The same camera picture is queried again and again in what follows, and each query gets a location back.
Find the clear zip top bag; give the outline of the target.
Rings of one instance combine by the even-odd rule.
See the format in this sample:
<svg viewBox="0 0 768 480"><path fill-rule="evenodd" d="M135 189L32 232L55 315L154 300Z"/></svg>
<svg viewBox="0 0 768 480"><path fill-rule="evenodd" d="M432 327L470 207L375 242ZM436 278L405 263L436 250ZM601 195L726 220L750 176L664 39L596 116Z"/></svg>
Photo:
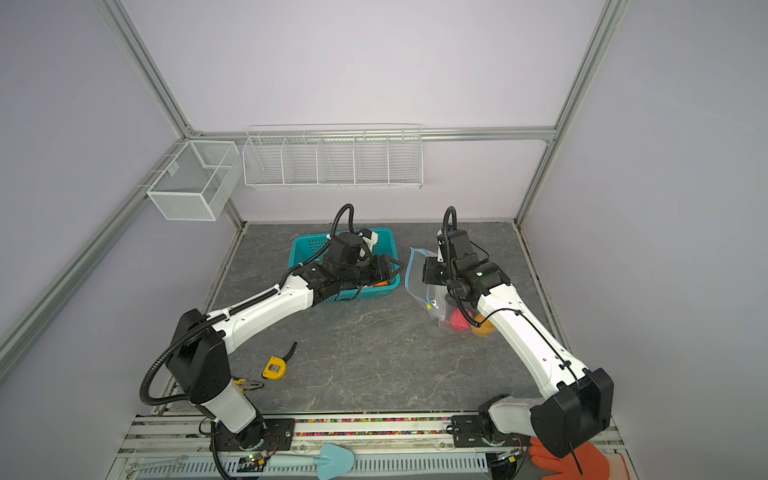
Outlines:
<svg viewBox="0 0 768 480"><path fill-rule="evenodd" d="M455 331L449 326L449 318L452 312L456 309L459 310L459 308L448 294L447 287L427 285L422 281L422 269L427 257L436 257L436 254L425 249L410 249L410 257L405 272L405 288L426 309L430 317L437 321L441 328ZM474 321L475 317L480 315L473 313L469 307L466 307L466 310ZM471 329L459 333L473 334Z"/></svg>

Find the pink dragon fruit toy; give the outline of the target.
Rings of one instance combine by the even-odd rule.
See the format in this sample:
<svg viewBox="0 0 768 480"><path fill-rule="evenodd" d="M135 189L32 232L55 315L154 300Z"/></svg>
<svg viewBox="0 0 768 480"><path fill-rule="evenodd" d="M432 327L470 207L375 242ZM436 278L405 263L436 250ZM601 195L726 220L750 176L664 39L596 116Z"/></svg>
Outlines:
<svg viewBox="0 0 768 480"><path fill-rule="evenodd" d="M458 309L452 312L449 318L449 326L457 332L466 332L471 329L471 324Z"/></svg>

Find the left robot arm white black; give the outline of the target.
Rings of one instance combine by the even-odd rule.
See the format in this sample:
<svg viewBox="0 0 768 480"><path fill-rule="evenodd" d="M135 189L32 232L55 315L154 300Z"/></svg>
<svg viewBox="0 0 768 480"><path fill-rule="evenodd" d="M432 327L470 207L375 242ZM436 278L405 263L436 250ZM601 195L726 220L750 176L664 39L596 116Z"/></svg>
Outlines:
<svg viewBox="0 0 768 480"><path fill-rule="evenodd" d="M169 346L153 361L139 387L148 406L187 401L226 431L238 448L260 446L266 424L232 375L229 357L277 322L351 291L396 281L403 263L378 253L377 232L354 226L354 207L343 205L323 246L288 268L270 288L232 306L184 313Z"/></svg>

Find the orange gloved hand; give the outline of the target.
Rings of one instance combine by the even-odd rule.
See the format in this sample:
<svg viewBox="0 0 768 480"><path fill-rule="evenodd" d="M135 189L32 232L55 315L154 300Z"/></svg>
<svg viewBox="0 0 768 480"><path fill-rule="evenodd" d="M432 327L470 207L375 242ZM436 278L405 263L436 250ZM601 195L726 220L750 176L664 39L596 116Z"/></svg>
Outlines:
<svg viewBox="0 0 768 480"><path fill-rule="evenodd" d="M528 454L538 469L548 472L544 479L605 480L610 477L608 460L591 443L583 444L574 453L558 458L539 439L532 438Z"/></svg>

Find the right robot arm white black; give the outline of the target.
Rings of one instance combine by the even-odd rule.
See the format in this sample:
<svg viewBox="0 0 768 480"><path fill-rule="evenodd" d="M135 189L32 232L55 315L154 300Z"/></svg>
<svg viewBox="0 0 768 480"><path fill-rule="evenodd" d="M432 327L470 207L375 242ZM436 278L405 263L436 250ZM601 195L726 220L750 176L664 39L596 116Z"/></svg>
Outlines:
<svg viewBox="0 0 768 480"><path fill-rule="evenodd" d="M486 405L492 429L538 439L557 458L609 427L614 382L602 368L590 369L536 318L509 276L479 257L479 246L459 228L448 207L437 233L438 253L426 260L422 280L446 289L473 327L492 324L528 369L540 393L537 401L510 396Z"/></svg>

